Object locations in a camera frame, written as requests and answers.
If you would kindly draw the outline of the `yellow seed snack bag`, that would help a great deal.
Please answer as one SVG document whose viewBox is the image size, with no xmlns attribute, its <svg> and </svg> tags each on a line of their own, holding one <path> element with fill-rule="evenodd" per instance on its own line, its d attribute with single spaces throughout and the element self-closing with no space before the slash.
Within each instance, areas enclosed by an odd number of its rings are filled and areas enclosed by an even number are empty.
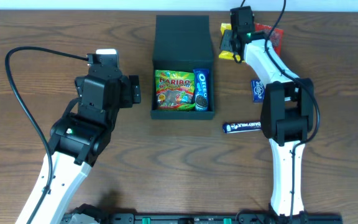
<svg viewBox="0 0 358 224">
<path fill-rule="evenodd" d="M 244 41 L 241 39 L 241 35 L 237 31 L 232 30 L 230 23 L 222 23 L 220 31 L 223 36 L 219 47 L 221 51 L 219 58 L 242 63 L 244 61 Z"/>
</svg>

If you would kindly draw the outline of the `green Haribo gummy bag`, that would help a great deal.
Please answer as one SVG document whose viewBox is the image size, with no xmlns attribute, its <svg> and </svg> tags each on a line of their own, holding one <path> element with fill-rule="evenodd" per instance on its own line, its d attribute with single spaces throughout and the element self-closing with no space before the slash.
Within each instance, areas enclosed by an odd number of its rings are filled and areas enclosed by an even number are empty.
<svg viewBox="0 0 358 224">
<path fill-rule="evenodd" d="M 195 74 L 173 70 L 155 71 L 158 110 L 190 111 L 195 107 Z"/>
</svg>

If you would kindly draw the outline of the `blue Oreo cookie pack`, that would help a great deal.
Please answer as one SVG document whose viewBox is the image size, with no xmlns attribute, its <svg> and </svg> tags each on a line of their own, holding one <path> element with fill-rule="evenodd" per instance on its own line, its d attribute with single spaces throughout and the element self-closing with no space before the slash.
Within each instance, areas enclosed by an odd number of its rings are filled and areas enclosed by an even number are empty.
<svg viewBox="0 0 358 224">
<path fill-rule="evenodd" d="M 209 70 L 204 68 L 194 69 L 195 74 L 195 110 L 208 110 L 208 75 Z"/>
</svg>

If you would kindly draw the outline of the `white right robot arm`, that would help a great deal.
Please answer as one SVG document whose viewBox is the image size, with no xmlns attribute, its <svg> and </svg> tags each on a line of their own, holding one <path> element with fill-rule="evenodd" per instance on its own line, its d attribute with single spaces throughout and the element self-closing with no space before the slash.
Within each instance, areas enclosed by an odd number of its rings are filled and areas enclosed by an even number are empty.
<svg viewBox="0 0 358 224">
<path fill-rule="evenodd" d="M 270 40 L 273 32 L 257 31 L 249 6 L 230 10 L 231 30 L 221 49 L 236 63 L 250 66 L 265 88 L 261 128 L 273 155 L 273 193 L 270 208 L 287 223 L 304 213 L 301 197 L 301 160 L 306 143 L 317 134 L 320 112 L 309 78 L 300 78 L 281 60 Z"/>
</svg>

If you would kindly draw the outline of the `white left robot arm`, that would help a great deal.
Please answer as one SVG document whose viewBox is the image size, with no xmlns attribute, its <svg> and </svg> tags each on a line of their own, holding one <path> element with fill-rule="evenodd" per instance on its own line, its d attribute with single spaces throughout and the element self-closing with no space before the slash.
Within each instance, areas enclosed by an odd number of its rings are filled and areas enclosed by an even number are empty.
<svg viewBox="0 0 358 224">
<path fill-rule="evenodd" d="M 18 223 L 59 223 L 110 143 L 119 110 L 141 102 L 139 77 L 114 66 L 90 66 L 75 86 L 78 96 L 50 130 L 48 152 Z"/>
</svg>

